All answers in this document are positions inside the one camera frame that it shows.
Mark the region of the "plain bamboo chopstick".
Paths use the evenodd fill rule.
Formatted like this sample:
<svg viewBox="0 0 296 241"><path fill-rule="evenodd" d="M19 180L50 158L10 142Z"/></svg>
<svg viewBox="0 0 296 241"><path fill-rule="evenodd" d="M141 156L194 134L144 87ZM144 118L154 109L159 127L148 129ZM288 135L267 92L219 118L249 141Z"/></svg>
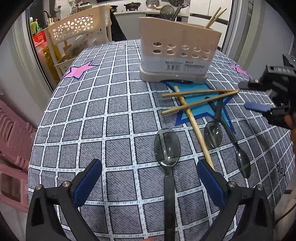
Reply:
<svg viewBox="0 0 296 241"><path fill-rule="evenodd" d="M217 11L215 11L214 15L210 18L210 20L208 21L207 25L205 25L205 29L208 29L210 27L210 25L215 21L216 17L218 16L219 12L221 10L221 7L219 7L217 9Z"/></svg>
<svg viewBox="0 0 296 241"><path fill-rule="evenodd" d="M188 103L188 104L182 104L181 106L171 108L171 109L168 109L168 110L164 110L164 111L161 112L161 114L166 115L166 114L174 113L176 111L180 111L180 110L183 110L183 109L189 109L190 107L193 107L193 106L196 106L196 105L200 105L200 104L210 102L210 101L214 101L214 100L223 99L224 97L233 96L233 95L236 95L238 93L239 93L239 90L233 90L231 92L224 93L224 94L219 94L217 96L210 97L210 98L207 98L207 99L199 100L199 101Z"/></svg>
<svg viewBox="0 0 296 241"><path fill-rule="evenodd" d="M237 89L207 89L207 90L191 90L191 91L181 91L181 92L172 92L172 93L163 93L162 97L176 97L176 96L185 96L185 95L192 95L192 94L204 94L204 93L229 93L238 91Z"/></svg>

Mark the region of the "clear grey plastic spoon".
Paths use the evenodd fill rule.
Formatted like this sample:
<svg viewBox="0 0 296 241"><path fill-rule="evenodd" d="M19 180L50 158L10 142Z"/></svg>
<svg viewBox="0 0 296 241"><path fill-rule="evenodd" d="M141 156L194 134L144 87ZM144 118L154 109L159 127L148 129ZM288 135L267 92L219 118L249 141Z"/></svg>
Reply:
<svg viewBox="0 0 296 241"><path fill-rule="evenodd" d="M175 179L173 169L181 156L179 137L171 128L160 129L154 139L154 155L164 176L164 240L175 240Z"/></svg>
<svg viewBox="0 0 296 241"><path fill-rule="evenodd" d="M217 105L211 101L209 104L213 109L215 116L204 128L204 141L209 149L213 149L218 147L222 142L223 133L219 121L221 119L223 99L219 99Z"/></svg>
<svg viewBox="0 0 296 241"><path fill-rule="evenodd" d="M175 10L172 6L170 5L165 5L161 8L160 10L160 18L164 20L171 20L175 13Z"/></svg>

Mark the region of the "blue patterned bamboo chopstick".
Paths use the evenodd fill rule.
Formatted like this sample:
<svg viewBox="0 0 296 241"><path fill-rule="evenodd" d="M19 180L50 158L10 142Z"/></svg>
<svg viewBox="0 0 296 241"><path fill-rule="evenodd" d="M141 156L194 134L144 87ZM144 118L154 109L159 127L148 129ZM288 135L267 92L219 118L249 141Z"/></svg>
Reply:
<svg viewBox="0 0 296 241"><path fill-rule="evenodd" d="M226 11L227 11L227 8L225 8L225 9L223 9L223 10L220 10L220 12L219 12L218 16L216 17L215 21L217 21L218 18L220 18L220 16L221 16L222 14L224 14L224 12L226 12Z"/></svg>

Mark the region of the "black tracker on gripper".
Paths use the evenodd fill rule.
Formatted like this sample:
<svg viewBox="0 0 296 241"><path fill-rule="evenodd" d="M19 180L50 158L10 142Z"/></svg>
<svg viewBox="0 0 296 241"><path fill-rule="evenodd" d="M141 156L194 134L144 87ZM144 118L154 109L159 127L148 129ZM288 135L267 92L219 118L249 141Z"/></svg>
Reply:
<svg viewBox="0 0 296 241"><path fill-rule="evenodd" d="M288 55L288 54L283 54L283 65L290 67L290 68L296 68L296 59L295 56Z"/></svg>

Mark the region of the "small clear grey spoon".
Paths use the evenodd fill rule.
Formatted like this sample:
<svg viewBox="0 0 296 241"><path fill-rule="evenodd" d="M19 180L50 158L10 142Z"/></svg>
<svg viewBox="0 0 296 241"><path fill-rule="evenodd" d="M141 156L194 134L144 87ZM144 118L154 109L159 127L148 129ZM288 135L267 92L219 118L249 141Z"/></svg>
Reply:
<svg viewBox="0 0 296 241"><path fill-rule="evenodd" d="M216 118L222 124L225 131L227 132L228 137L230 138L230 140L232 141L232 144L234 145L235 154L236 154L236 163L237 163L238 169L240 170L243 177L248 179L251 174L250 159L246 154L246 152L242 148L240 148L232 130L228 126L224 117L221 115L222 104L223 104L223 99L219 99L216 105L212 101L209 102L211 109L215 112L215 114L218 114Z"/></svg>

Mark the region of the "short light bamboo chopstick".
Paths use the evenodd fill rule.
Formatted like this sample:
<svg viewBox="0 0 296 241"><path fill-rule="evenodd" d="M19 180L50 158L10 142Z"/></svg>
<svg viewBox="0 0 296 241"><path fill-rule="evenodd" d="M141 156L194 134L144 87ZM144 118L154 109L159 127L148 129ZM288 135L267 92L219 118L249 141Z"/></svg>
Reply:
<svg viewBox="0 0 296 241"><path fill-rule="evenodd" d="M192 125L192 127L193 127L193 130L194 130L194 132L195 132L195 134L196 134L196 137L197 137L197 139L198 139L198 141L199 141L200 147L201 147L201 149L202 149L202 151L203 151L203 154L204 154L204 156L205 156L205 160L207 161L207 163L208 163L208 164L212 167L212 169L214 170L214 165L213 165L212 159L211 159L211 157L210 157L210 154L209 154L208 148L207 148L207 146L206 146L206 143L205 143L205 141L204 141L204 138L203 138L203 136L202 136L202 133L201 133L199 127L198 127L198 124L197 124L197 122L196 122L196 120L195 120L195 118L194 118L194 116L193 116L193 114L192 114L192 112L191 112L191 109L187 108L187 109L185 109L185 112L186 112L186 114L187 114L187 116L188 116L188 118L189 118L189 121L190 121L190 123L191 123L191 125Z"/></svg>

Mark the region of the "pink plastic stool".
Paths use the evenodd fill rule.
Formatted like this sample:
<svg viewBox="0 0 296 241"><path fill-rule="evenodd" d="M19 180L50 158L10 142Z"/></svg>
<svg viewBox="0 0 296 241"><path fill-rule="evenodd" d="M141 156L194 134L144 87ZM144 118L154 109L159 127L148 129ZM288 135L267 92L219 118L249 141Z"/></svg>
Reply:
<svg viewBox="0 0 296 241"><path fill-rule="evenodd" d="M27 171L36 132L1 101L1 158Z"/></svg>
<svg viewBox="0 0 296 241"><path fill-rule="evenodd" d="M29 210L28 174L5 163L1 163L1 202L20 212Z"/></svg>

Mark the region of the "beige plastic utensil holder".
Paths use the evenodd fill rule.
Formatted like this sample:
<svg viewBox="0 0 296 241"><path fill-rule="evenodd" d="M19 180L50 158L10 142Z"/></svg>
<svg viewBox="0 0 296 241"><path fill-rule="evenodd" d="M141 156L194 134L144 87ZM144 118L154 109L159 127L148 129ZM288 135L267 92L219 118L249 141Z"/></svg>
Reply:
<svg viewBox="0 0 296 241"><path fill-rule="evenodd" d="M139 70L143 81L206 82L220 32L153 17L140 17L139 31Z"/></svg>

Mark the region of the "grey checked tablecloth with stars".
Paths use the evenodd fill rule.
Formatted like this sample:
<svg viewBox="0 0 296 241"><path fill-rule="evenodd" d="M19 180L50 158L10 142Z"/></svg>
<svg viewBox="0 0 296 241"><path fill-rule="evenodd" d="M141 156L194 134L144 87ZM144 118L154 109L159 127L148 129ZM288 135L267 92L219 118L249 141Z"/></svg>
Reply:
<svg viewBox="0 0 296 241"><path fill-rule="evenodd" d="M176 123L176 98L162 98L171 88L140 79L140 42L122 41L83 50L72 67L94 66L79 79L63 78L54 90L38 127L29 167L29 202L34 188L72 181L93 159L102 175L79 211L99 240L164 240L164 170L154 155L154 137L172 128L181 157L174 168L176 239L200 240L219 213L201 183L196 164L204 159L191 124ZM240 91L224 99L222 116L232 123L247 153L250 178L237 167L235 147L223 131L222 143L209 150L216 171L239 186L262 184L271 211L295 173L288 130L271 126L245 102L273 105L268 94Z"/></svg>

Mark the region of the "black wok on stove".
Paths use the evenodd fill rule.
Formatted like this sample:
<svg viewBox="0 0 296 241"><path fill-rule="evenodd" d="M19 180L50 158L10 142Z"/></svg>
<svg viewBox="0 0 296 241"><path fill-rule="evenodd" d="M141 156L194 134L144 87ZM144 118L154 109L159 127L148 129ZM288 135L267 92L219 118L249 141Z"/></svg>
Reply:
<svg viewBox="0 0 296 241"><path fill-rule="evenodd" d="M141 3L128 3L128 4L124 4L126 11L137 11L138 8L141 6Z"/></svg>

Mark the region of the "beige perforated plastic rack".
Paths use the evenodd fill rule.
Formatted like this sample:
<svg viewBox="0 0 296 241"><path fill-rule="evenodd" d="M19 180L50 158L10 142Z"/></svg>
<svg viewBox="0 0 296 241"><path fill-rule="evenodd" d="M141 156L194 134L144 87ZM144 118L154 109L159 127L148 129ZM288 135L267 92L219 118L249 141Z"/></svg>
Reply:
<svg viewBox="0 0 296 241"><path fill-rule="evenodd" d="M62 42L67 46L67 40L89 33L100 33L102 35L102 43L110 43L112 41L110 9L111 6L107 5L90 8L75 13L45 28L44 32L49 51L60 78L66 73L67 68L74 59L61 59L58 61L53 46Z"/></svg>

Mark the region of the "red plastic basket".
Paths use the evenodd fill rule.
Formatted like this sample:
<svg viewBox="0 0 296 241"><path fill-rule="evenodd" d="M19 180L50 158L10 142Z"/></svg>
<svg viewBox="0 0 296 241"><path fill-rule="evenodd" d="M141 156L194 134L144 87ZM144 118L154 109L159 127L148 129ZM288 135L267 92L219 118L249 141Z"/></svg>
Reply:
<svg viewBox="0 0 296 241"><path fill-rule="evenodd" d="M34 42L35 48L40 46L41 44L44 44L46 41L47 40L46 40L46 35L44 30L36 33L36 35L33 36L33 42Z"/></svg>

